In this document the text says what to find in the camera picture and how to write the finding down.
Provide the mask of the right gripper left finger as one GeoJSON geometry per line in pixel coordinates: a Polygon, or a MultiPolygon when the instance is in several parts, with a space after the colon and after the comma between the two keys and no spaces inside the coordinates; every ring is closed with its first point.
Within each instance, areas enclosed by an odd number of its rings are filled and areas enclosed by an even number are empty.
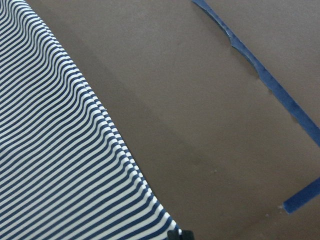
{"type": "Polygon", "coordinates": [[[180,230],[169,230],[167,232],[168,240],[180,240],[181,239],[181,231],[180,230]]]}

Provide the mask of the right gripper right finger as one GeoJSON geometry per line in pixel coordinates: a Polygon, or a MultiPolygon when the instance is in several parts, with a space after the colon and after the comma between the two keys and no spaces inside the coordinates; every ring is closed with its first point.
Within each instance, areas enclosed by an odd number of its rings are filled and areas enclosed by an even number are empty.
{"type": "Polygon", "coordinates": [[[194,233],[191,230],[181,230],[180,231],[181,240],[194,240],[194,233]]]}

